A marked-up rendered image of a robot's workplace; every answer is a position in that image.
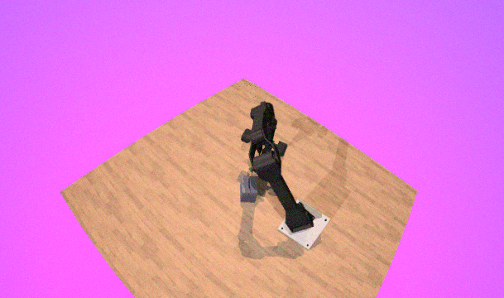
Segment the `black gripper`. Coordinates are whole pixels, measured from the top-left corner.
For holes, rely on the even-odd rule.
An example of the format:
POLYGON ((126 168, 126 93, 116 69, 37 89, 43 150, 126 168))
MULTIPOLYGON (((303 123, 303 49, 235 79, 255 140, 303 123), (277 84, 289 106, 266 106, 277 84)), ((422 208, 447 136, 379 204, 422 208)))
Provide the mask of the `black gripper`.
MULTIPOLYGON (((249 143, 250 142, 249 134, 251 134, 251 132, 252 132, 252 130, 250 130, 250 129, 247 128, 244 131, 244 133, 242 134, 242 136, 241 136, 241 141, 245 142, 245 143, 249 143)), ((288 145, 286 143, 284 143, 284 142, 281 142, 281 141, 279 141, 278 144, 275 144, 274 143, 275 141, 272 140, 273 136, 274 136, 274 133, 273 134, 267 134, 267 135, 269 137, 269 140, 275 146, 277 146, 280 156, 284 156, 288 145)), ((267 142, 267 141, 261 142, 261 143, 257 144, 257 148, 256 148, 259 155, 261 154, 261 151, 262 151, 262 145, 265 146, 262 154, 271 151, 271 149, 273 148, 272 145, 269 142, 267 142)))

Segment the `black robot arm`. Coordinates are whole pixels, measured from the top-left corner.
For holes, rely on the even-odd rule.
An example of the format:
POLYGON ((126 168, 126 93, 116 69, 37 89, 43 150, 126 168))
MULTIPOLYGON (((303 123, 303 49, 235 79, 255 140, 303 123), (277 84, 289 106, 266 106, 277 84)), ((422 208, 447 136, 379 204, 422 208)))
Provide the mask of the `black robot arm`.
POLYGON ((253 123, 252 132, 249 134, 251 146, 248 155, 253 171, 261 180, 268 182, 275 191, 277 199, 286 211, 285 224, 292 233, 314 227, 315 217, 304 208, 302 203, 295 202, 295 197, 284 181, 278 148, 267 135, 273 134, 276 130, 277 119, 273 105, 263 101, 261 105, 252 108, 250 114, 253 123), (264 141, 269 142, 274 151, 255 156, 257 144, 264 141))

